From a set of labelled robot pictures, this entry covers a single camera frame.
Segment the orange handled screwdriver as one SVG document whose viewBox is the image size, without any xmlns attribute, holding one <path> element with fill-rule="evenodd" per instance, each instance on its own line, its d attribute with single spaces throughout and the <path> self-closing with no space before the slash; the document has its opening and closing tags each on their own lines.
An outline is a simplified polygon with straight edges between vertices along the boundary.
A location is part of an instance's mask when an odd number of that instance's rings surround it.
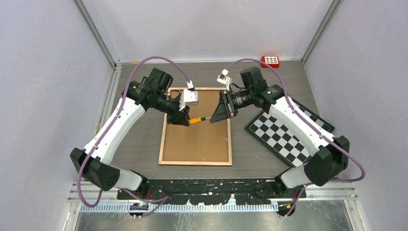
<svg viewBox="0 0 408 231">
<path fill-rule="evenodd" d="M 198 118 L 192 118 L 189 119 L 189 124 L 196 124 L 196 123 L 200 123 L 206 120 L 209 120 L 211 117 L 198 117 Z"/>
</svg>

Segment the black picture frame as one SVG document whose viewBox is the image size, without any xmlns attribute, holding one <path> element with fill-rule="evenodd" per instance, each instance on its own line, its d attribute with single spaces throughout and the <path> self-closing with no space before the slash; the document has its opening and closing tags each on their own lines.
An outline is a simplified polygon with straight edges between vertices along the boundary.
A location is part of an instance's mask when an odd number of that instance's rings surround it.
<svg viewBox="0 0 408 231">
<path fill-rule="evenodd" d="M 199 103 L 190 107 L 191 118 L 206 117 L 190 126 L 167 123 L 164 116 L 158 163 L 160 165 L 231 166 L 232 141 L 230 119 L 210 123 L 226 88 L 197 88 Z"/>
</svg>

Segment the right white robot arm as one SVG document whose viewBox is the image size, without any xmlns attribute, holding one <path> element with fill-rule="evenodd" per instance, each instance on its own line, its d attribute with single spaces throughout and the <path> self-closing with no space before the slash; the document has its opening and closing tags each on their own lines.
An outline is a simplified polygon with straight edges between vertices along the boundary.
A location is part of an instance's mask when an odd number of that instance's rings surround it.
<svg viewBox="0 0 408 231">
<path fill-rule="evenodd" d="M 323 186 L 348 166 L 350 142 L 345 136 L 335 137 L 294 107 L 278 85 L 268 86 L 261 70 L 249 67 L 240 72 L 244 90 L 220 92 L 219 104 L 210 118 L 211 123 L 233 118 L 238 110 L 249 105 L 261 108 L 281 122 L 302 143 L 311 159 L 299 167 L 290 168 L 275 180 L 275 193 L 288 197 L 299 185 Z"/>
</svg>

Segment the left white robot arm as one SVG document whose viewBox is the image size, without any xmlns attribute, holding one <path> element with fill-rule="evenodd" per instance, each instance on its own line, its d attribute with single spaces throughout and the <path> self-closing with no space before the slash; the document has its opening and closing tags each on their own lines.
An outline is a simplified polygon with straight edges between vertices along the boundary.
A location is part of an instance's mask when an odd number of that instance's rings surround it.
<svg viewBox="0 0 408 231">
<path fill-rule="evenodd" d="M 144 177 L 137 172 L 110 164 L 116 150 L 134 123 L 149 109 L 167 114 L 168 123 L 189 126 L 189 106 L 198 103 L 198 93 L 191 84 L 172 98 L 168 89 L 173 82 L 170 74 L 153 68 L 141 82 L 131 81 L 122 93 L 115 111 L 83 149 L 74 148 L 70 158 L 81 176 L 103 191 L 125 188 L 136 199 L 147 195 Z"/>
</svg>

